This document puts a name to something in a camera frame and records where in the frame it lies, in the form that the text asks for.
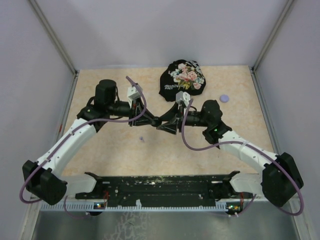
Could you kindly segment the black earbud charging case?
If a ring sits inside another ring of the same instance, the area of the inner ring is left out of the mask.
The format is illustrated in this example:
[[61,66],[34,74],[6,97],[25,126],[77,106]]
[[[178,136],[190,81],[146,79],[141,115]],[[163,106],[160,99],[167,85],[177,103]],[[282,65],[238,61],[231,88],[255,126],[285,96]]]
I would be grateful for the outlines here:
[[153,124],[152,124],[153,127],[158,127],[158,126],[160,126],[161,124],[162,124],[162,120],[161,120],[160,118],[155,117],[155,118],[153,119]]

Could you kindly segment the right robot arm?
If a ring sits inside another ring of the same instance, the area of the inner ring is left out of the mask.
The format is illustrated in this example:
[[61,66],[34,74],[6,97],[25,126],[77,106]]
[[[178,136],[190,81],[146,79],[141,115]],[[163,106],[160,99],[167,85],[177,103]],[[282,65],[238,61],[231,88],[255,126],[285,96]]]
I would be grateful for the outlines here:
[[171,134],[183,133],[186,126],[204,127],[202,132],[211,147],[225,151],[249,165],[255,173],[235,171],[227,176],[223,192],[229,198],[239,193],[263,195],[278,208],[294,195],[301,194],[304,182],[294,158],[284,152],[273,153],[262,149],[238,135],[222,120],[222,111],[216,100],[207,100],[200,111],[191,111],[187,101],[175,103],[161,116],[158,130]]

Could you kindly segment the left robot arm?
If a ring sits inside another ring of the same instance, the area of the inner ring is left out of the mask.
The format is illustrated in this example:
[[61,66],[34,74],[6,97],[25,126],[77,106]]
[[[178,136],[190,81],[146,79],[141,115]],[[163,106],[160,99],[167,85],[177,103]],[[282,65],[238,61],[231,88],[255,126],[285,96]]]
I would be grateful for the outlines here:
[[97,199],[103,195],[104,186],[92,173],[62,177],[62,173],[78,150],[105,123],[130,123],[138,120],[146,112],[147,101],[141,86],[130,77],[127,102],[119,100],[115,81],[101,80],[95,87],[95,95],[78,113],[71,127],[58,142],[36,161],[27,160],[22,166],[24,183],[19,191],[20,201],[29,204],[23,197],[29,191],[40,201],[55,205],[64,197],[87,193]]

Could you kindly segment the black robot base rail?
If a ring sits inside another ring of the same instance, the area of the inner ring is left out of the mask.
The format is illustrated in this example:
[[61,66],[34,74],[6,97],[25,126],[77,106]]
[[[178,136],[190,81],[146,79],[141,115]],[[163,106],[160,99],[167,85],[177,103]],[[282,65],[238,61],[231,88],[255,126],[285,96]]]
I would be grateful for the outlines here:
[[77,200],[105,200],[115,207],[132,206],[137,200],[148,206],[194,206],[214,204],[221,199],[249,199],[247,192],[236,192],[229,180],[236,174],[96,176],[92,192],[75,195]]

